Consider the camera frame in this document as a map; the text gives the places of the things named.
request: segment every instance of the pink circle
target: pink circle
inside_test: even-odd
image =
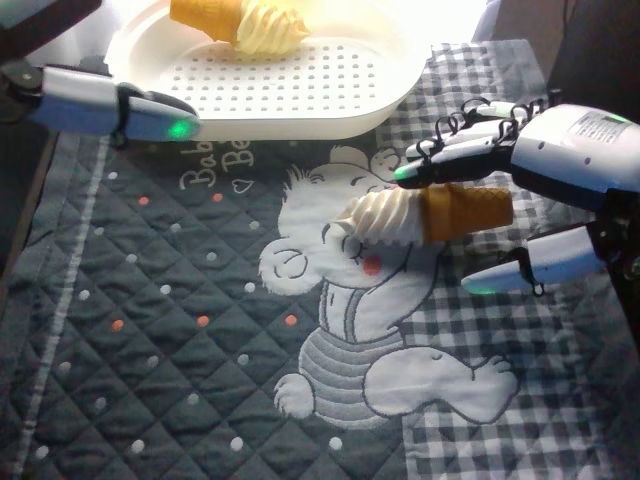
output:
[[[378,255],[371,255],[364,259],[362,268],[367,275],[377,275],[380,273],[380,270],[382,270],[382,260]]]

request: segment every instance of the white polka dot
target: white polka dot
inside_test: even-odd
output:
[[[239,452],[240,450],[242,450],[242,447],[244,447],[244,441],[240,437],[236,437],[231,440],[230,447],[234,452]]]
[[[332,450],[342,449],[342,440],[340,440],[338,437],[333,437],[331,440],[329,440],[329,447],[331,447]]]
[[[58,371],[62,374],[62,375],[66,375],[69,373],[69,370],[71,370],[71,363],[69,362],[62,362],[59,366],[58,366]]]
[[[43,445],[39,447],[38,450],[36,450],[36,458],[38,460],[42,460],[47,455],[49,455],[49,447],[47,447],[46,445]]]
[[[98,400],[96,400],[94,406],[96,407],[96,410],[104,410],[107,406],[107,399],[104,397],[100,397]]]
[[[142,453],[142,450],[144,450],[144,442],[142,440],[136,440],[131,444],[131,451],[136,455]]]

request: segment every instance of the white tray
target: white tray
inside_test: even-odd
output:
[[[424,0],[298,0],[313,34],[282,56],[242,55],[169,18],[134,13],[109,46],[117,82],[173,95],[202,120],[196,140],[342,139],[386,120],[431,56]]]

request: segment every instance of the gray quilted fabric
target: gray quilted fabric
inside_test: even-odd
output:
[[[437,266],[438,280],[391,334],[371,338],[358,316],[371,290],[356,285],[336,325],[332,307],[344,285],[328,281],[327,265],[316,265],[313,281],[302,277],[308,284],[293,281],[312,255],[284,246],[307,238],[300,225],[315,221],[316,199],[294,185],[313,192],[309,185],[362,172],[346,183],[384,188],[396,153],[463,100],[518,100],[543,87],[524,42],[442,45],[388,122],[339,146],[134,144],[114,152],[104,140],[62,136],[3,320],[26,336],[15,354],[2,352],[12,373],[0,437],[6,476],[633,475],[638,437],[621,418],[632,412],[640,369],[606,277],[550,289],[543,300],[457,288],[466,269],[580,212],[492,176],[487,184],[512,190],[514,225],[453,242],[437,264],[428,255],[416,263],[414,275]],[[289,211],[299,225],[285,222]],[[367,275],[380,270],[366,252],[353,253]],[[507,361],[493,362],[496,354]],[[628,360],[613,368],[618,355]],[[397,367],[397,358],[402,370],[389,375],[384,362]],[[384,385],[415,378],[404,386],[416,388],[424,372],[438,371],[434,361],[504,390],[501,408],[482,418],[490,408],[474,411],[462,380],[458,403],[388,401]],[[367,383],[378,377],[383,388]]]

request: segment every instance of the robotic hand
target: robotic hand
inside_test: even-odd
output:
[[[169,95],[116,84],[108,75],[34,67],[23,56],[98,8],[101,0],[0,2],[0,125],[31,119],[55,130],[127,139],[184,141],[200,130],[195,110]]]
[[[640,126],[594,108],[555,105],[554,95],[548,109],[542,100],[466,102],[437,122],[435,138],[409,147],[410,163],[394,172],[400,187],[423,188],[503,171],[522,188],[596,214],[591,223],[532,237],[502,264],[464,278],[471,293],[528,288],[540,296],[545,284],[604,268],[612,278],[640,280]],[[450,134],[441,134],[443,122]],[[629,308],[627,316],[637,316]]]

